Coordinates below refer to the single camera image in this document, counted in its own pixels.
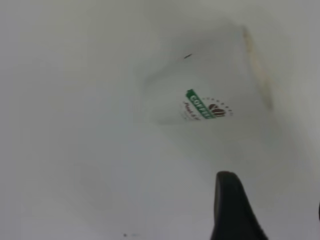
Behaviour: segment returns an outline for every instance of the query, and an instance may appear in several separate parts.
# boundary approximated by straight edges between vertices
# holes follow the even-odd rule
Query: white surface
[[[1,239],[206,240],[225,169],[241,177],[270,239],[319,239],[319,7],[2,1]],[[225,143],[208,124],[143,123],[146,69],[229,20],[248,26],[265,58],[278,123]]]

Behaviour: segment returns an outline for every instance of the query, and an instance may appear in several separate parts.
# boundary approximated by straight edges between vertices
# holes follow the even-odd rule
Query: green label
[[[216,116],[211,113],[208,108],[201,101],[200,97],[196,94],[193,89],[190,89],[186,92],[185,95],[192,105],[197,109],[197,111],[205,118],[205,119],[215,119]]]

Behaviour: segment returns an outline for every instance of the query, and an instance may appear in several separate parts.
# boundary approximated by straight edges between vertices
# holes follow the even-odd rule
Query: coffee bean graphic
[[[209,105],[209,109],[212,110],[212,109],[217,109],[218,108],[218,105],[216,104],[210,104]]]
[[[217,118],[224,117],[226,115],[226,111],[219,108],[213,109],[212,112]]]

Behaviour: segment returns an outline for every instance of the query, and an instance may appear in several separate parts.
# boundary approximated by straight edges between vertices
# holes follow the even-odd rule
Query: paper cup
[[[269,102],[266,80],[249,33],[244,27],[228,27],[147,80],[148,119],[181,124],[261,117]]]

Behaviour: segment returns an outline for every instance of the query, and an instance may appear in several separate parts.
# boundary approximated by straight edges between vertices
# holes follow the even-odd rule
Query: coffee logo
[[[193,89],[188,90],[185,96],[195,107],[196,112],[205,119],[215,119],[233,115],[233,111],[224,102],[212,97],[201,98]],[[200,120],[200,116],[197,116],[195,112],[191,111],[190,103],[184,102],[187,115],[193,120]]]

